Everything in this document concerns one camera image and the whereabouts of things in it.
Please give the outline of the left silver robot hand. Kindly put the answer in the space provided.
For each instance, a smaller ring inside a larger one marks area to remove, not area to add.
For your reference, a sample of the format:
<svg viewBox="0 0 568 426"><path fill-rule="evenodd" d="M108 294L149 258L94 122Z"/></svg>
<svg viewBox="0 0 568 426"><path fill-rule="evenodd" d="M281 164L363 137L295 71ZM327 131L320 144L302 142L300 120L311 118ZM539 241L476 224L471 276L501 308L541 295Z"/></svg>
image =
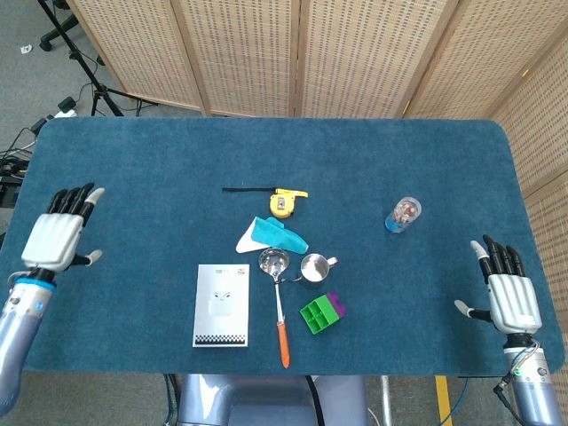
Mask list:
<svg viewBox="0 0 568 426"><path fill-rule="evenodd" d="M95 188L92 182L57 191L35 221L21 254L23 264L30 269L60 273L72 265L96 263L102 257L100 249L88 255L79 255L76 250L83 228L104 192L103 187Z"/></svg>

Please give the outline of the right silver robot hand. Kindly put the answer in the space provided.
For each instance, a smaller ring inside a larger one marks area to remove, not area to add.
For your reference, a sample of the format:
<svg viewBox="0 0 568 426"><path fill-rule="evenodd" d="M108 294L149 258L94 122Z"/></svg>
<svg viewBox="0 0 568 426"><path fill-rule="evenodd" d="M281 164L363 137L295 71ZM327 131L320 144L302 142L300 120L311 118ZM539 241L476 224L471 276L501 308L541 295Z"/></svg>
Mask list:
<svg viewBox="0 0 568 426"><path fill-rule="evenodd" d="M535 334L542 327L540 308L520 255L486 234L483 240L484 244L469 244L484 277L490 309L472 308L459 299L454 301L455 308L470 319L493 324L504 335Z"/></svg>

